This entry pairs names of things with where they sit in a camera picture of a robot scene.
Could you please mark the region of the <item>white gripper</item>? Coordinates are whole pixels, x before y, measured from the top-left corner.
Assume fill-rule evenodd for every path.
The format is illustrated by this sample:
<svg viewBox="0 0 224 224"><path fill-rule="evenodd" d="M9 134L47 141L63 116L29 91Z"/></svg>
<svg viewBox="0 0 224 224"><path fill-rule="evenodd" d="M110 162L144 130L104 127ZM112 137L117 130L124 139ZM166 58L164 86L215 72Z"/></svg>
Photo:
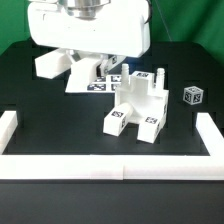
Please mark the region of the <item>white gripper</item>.
<svg viewBox="0 0 224 224"><path fill-rule="evenodd" d="M30 34L38 45L73 49L72 63L81 60L77 51L140 57L150 47L148 0L109 0L96 8L93 18L78 18L63 0L30 0ZM104 59L100 72L106 75L117 57Z"/></svg>

